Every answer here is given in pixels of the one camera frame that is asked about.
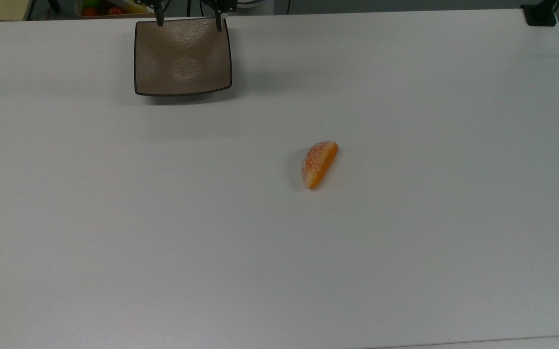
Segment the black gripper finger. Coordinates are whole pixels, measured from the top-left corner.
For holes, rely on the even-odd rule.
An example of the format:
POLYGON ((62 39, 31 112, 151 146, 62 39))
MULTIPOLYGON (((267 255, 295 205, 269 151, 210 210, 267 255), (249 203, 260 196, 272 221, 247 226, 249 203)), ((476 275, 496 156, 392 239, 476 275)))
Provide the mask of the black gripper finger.
POLYGON ((159 27, 163 26, 165 20, 165 9, 161 0, 137 0, 137 4, 145 7, 147 11, 152 10, 155 19, 157 20, 157 25, 159 27))
POLYGON ((227 15, 237 10, 236 0, 202 0, 201 3, 214 11, 216 29, 218 32, 223 31, 224 19, 227 15))

